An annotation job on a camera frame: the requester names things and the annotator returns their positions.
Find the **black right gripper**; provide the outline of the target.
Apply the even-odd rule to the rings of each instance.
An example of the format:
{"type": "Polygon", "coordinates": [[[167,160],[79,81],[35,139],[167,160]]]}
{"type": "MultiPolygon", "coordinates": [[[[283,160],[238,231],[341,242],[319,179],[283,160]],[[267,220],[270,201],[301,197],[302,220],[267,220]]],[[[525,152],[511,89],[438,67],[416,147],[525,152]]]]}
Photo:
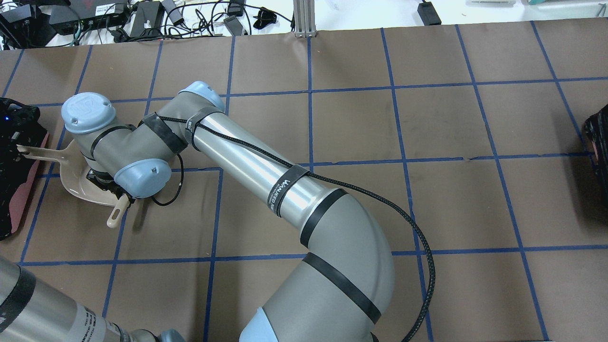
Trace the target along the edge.
{"type": "Polygon", "coordinates": [[[112,193],[118,200],[120,197],[122,197],[122,195],[126,195],[130,204],[135,202],[135,199],[119,184],[117,184],[117,182],[115,182],[111,175],[107,172],[89,169],[85,178],[104,192],[112,193]]]}

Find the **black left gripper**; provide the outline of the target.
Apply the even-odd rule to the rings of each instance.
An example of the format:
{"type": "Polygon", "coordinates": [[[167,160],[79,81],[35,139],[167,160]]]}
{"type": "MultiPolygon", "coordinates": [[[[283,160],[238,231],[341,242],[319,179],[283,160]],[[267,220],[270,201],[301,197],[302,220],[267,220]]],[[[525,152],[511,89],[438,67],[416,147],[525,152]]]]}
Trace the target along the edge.
{"type": "Polygon", "coordinates": [[[40,143],[40,109],[9,98],[0,98],[2,143],[40,143]]]}

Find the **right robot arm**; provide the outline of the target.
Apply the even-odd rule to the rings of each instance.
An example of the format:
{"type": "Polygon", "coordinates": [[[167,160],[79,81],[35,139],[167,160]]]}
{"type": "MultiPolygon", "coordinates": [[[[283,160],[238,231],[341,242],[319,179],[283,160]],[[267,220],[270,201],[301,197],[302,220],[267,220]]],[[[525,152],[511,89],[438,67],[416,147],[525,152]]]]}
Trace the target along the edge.
{"type": "Polygon", "coordinates": [[[257,309],[241,342],[375,342],[395,283],[376,219],[343,185],[328,188],[300,165],[256,152],[268,146],[224,110],[221,97],[196,81],[137,128],[121,123],[110,100],[93,92],[67,99],[61,116],[93,171],[133,198],[158,193],[169,181],[169,161],[192,146],[298,229],[308,253],[257,309]]]}

